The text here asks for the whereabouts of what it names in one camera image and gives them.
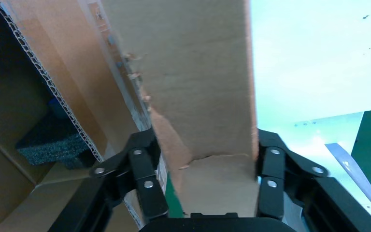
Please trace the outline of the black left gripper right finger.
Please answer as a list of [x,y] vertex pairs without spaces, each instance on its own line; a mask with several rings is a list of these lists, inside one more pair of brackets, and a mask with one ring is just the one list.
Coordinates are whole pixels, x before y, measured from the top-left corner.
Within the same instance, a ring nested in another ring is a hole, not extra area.
[[258,147],[257,216],[282,220],[287,195],[310,232],[371,232],[371,215],[325,167],[291,151],[274,132],[258,130]]

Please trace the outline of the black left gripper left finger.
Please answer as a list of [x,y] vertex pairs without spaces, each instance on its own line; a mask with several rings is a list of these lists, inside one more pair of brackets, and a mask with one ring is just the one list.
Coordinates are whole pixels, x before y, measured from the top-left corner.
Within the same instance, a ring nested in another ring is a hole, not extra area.
[[146,223],[166,218],[169,208],[156,174],[160,154],[153,128],[133,133],[121,152],[90,170],[49,231],[103,232],[113,208],[132,190]]

